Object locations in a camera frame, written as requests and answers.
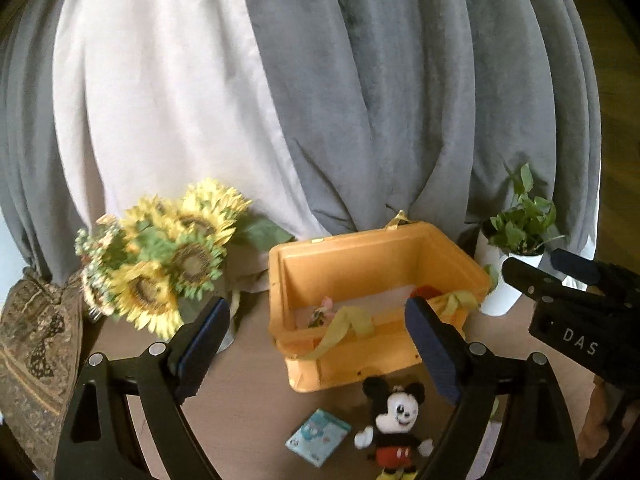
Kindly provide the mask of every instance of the pothos plant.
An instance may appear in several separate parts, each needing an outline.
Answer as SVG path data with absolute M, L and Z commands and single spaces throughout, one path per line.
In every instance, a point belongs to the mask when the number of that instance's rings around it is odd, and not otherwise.
M 538 256 L 546 243 L 563 238 L 555 226 L 556 206 L 541 196 L 529 196 L 534 185 L 529 163 L 517 172 L 506 164 L 505 168 L 513 186 L 513 205 L 484 222 L 482 231 L 492 246 L 505 253 Z

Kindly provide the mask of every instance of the sunflower center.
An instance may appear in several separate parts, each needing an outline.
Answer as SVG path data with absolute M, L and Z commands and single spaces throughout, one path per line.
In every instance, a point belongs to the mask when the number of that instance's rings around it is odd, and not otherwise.
M 184 244 L 178 247 L 174 255 L 181 280 L 189 285 L 202 285 L 209 280 L 213 258 L 200 244 Z
M 129 290 L 145 310 L 160 312 L 164 305 L 158 301 L 158 292 L 153 281 L 144 276 L 139 276 L 129 283 Z
M 180 221 L 187 228 L 194 226 L 200 235 L 210 236 L 216 234 L 215 227 L 202 217 L 184 215 L 180 217 Z

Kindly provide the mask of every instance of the yellow ribbon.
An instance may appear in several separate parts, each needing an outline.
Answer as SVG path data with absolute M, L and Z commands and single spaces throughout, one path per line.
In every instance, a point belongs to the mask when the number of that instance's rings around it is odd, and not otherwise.
M 468 290 L 456 290 L 449 294 L 444 294 L 444 298 L 447 298 L 447 305 L 441 312 L 437 313 L 443 322 L 449 322 L 459 308 L 473 310 L 479 306 L 476 297 Z M 361 306 L 340 307 L 318 346 L 309 354 L 296 359 L 299 361 L 315 361 L 321 358 L 344 339 L 350 328 L 353 328 L 358 338 L 373 335 L 375 329 L 369 311 Z
M 448 296 L 447 306 L 438 314 L 440 318 L 453 316 L 459 308 L 474 310 L 479 306 L 476 297 L 468 290 L 455 290 L 444 296 Z
M 404 211 L 401 209 L 400 211 L 398 211 L 398 214 L 389 221 L 389 223 L 385 226 L 385 229 L 388 231 L 395 231 L 396 229 L 398 229 L 400 222 L 404 222 L 405 224 L 415 223 L 415 221 L 409 220 L 404 214 Z
M 327 327 L 320 344 L 309 354 L 299 357 L 300 361 L 315 361 L 336 346 L 347 335 L 350 328 L 357 337 L 373 335 L 371 314 L 361 306 L 343 306 L 336 312 L 334 320 Z

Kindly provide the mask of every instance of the white flower pot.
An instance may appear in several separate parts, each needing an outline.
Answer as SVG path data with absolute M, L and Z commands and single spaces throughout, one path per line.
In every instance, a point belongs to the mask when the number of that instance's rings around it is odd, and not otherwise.
M 505 254 L 497 247 L 489 245 L 489 240 L 484 236 L 482 231 L 480 231 L 474 259 L 481 267 L 491 264 L 498 273 L 498 285 L 487 295 L 486 298 L 484 298 L 484 301 L 480 305 L 480 312 L 483 314 L 487 314 L 488 316 L 503 316 L 509 311 L 513 304 L 518 301 L 518 298 L 522 294 L 519 290 L 506 283 L 502 278 L 502 264 L 510 256 L 536 268 L 542 260 L 542 254 L 539 256 Z

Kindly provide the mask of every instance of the gray curtain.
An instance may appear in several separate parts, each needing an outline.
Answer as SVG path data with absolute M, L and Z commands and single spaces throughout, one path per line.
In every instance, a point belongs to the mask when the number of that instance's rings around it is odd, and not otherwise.
M 29 0 L 0 41 L 0 206 L 25 261 L 63 284 L 82 222 L 58 155 L 51 95 L 63 0 Z
M 600 122 L 572 0 L 247 0 L 287 145 L 334 234 L 399 209 L 458 239 L 529 161 L 564 243 L 594 237 Z

